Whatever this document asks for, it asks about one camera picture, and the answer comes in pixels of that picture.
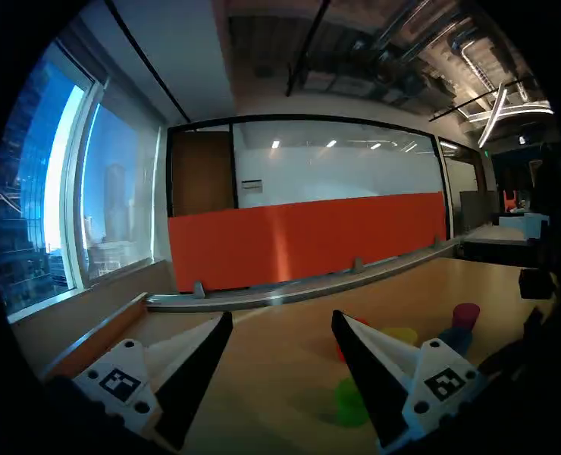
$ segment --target orange partition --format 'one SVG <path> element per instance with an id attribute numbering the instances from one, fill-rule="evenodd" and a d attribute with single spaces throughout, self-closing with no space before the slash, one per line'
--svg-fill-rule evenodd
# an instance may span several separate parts
<path id="1" fill-rule="evenodd" d="M 169 218 L 180 291 L 323 275 L 445 240 L 442 193 L 332 199 Z"/>

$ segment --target ceiling light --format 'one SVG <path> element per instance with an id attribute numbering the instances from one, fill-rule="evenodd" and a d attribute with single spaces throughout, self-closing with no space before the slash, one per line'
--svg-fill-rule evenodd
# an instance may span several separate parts
<path id="1" fill-rule="evenodd" d="M 502 109 L 500 112 L 499 117 L 508 117 L 510 115 L 518 115 L 518 114 L 554 114 L 554 111 L 543 102 L 538 103 L 529 103 L 524 105 L 518 106 L 507 106 Z M 473 114 L 468 117 L 468 121 L 470 123 L 474 123 L 476 121 L 483 121 L 487 120 L 491 116 L 491 111 L 480 112 L 478 114 Z"/>
<path id="2" fill-rule="evenodd" d="M 497 93 L 497 101 L 494 104 L 494 108 L 491 109 L 491 116 L 489 117 L 489 121 L 487 122 L 487 125 L 485 125 L 481 138 L 478 140 L 479 147 L 482 147 L 484 143 L 487 142 L 487 139 L 489 139 L 489 135 L 491 134 L 491 131 L 495 126 L 495 122 L 497 122 L 497 118 L 500 116 L 500 111 L 502 110 L 503 103 L 506 101 L 508 90 L 506 90 L 506 87 L 503 85 L 503 83 L 500 84 L 500 88 L 497 89 Z"/>
<path id="3" fill-rule="evenodd" d="M 457 146 L 454 146 L 453 144 L 446 143 L 446 142 L 443 141 L 443 140 L 440 141 L 440 144 L 441 144 L 443 147 L 447 147 L 448 149 L 457 150 Z"/>

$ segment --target door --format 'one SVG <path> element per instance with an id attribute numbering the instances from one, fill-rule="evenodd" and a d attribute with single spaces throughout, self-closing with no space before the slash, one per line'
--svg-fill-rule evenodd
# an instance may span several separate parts
<path id="1" fill-rule="evenodd" d="M 230 133 L 175 133 L 172 140 L 173 215 L 236 208 Z"/>

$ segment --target glass wall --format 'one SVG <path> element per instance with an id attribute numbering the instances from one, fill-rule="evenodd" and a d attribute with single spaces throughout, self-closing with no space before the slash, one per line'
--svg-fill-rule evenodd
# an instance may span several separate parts
<path id="1" fill-rule="evenodd" d="M 110 85 L 89 129 L 81 188 L 83 258 L 89 279 L 150 256 L 158 125 Z"/>
<path id="2" fill-rule="evenodd" d="M 326 121 L 233 127 L 239 207 L 443 191 L 429 136 Z"/>
<path id="3" fill-rule="evenodd" d="M 481 156 L 474 150 L 446 140 L 440 141 L 451 203 L 453 233 L 465 234 L 488 221 L 491 199 L 487 194 Z"/>
<path id="4" fill-rule="evenodd" d="M 7 314 L 151 256 L 158 128 L 110 75 L 91 77 L 57 43 L 46 50 L 0 145 Z"/>

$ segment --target table surface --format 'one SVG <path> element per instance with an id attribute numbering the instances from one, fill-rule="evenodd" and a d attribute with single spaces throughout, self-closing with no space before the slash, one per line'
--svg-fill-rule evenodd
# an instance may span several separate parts
<path id="1" fill-rule="evenodd" d="M 478 364 L 522 336 L 522 324 L 553 300 L 523 300 L 518 267 L 434 259 L 391 278 L 325 297 L 234 312 L 234 330 L 182 453 L 377 453 L 370 422 L 337 423 L 334 389 L 349 376 L 337 358 L 334 309 L 372 327 L 410 327 L 418 343 L 450 327 L 453 308 L 481 314 L 467 358 Z M 149 313 L 124 337 L 148 345 L 220 313 Z"/>

